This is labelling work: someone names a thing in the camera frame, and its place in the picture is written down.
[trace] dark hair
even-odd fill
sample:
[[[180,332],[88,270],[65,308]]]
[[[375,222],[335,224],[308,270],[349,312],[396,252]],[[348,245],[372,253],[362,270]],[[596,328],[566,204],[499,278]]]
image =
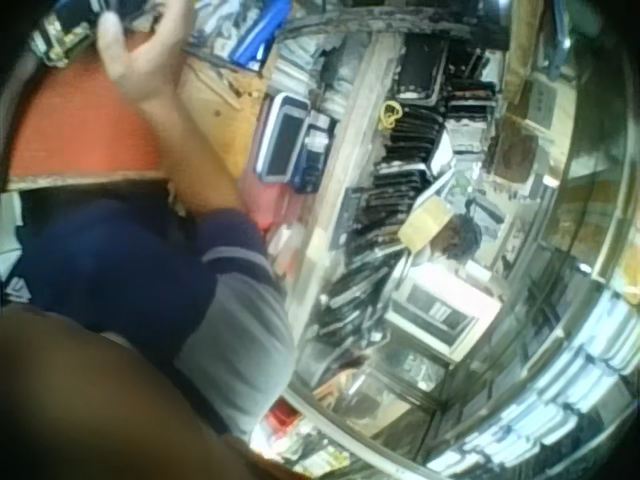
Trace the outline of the dark hair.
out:
[[[447,258],[464,262],[473,258],[482,244],[482,230],[471,216],[459,213],[450,220],[451,241],[444,246],[442,253]]]

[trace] wire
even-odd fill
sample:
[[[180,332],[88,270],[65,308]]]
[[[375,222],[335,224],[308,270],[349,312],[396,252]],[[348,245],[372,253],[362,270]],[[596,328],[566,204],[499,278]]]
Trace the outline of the wire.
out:
[[[402,118],[404,110],[395,100],[387,100],[380,109],[380,127],[385,130],[392,130],[396,126],[396,120]]]

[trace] person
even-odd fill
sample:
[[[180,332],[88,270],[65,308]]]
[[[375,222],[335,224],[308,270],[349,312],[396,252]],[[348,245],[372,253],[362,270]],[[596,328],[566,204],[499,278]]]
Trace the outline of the person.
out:
[[[193,2],[170,0],[129,52],[113,12],[108,76],[157,135],[194,221],[112,198],[53,216],[2,288],[2,478],[297,478],[244,441],[286,388],[294,342],[260,231],[176,94]]]

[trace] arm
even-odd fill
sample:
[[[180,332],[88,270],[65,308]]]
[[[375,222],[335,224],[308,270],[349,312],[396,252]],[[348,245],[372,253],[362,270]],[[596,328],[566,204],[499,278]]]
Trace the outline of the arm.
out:
[[[105,13],[98,25],[98,51],[108,76],[156,133],[163,168],[185,208],[194,214],[241,209],[235,180],[176,93],[192,11],[189,0],[168,2],[155,35],[132,52],[120,19]]]

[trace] gray sleeve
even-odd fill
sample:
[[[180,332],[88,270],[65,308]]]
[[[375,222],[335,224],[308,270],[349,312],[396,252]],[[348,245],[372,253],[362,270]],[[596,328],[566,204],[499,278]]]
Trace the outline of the gray sleeve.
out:
[[[175,365],[222,416],[248,438],[286,388],[295,346],[279,292],[241,273],[218,275],[204,321]]]

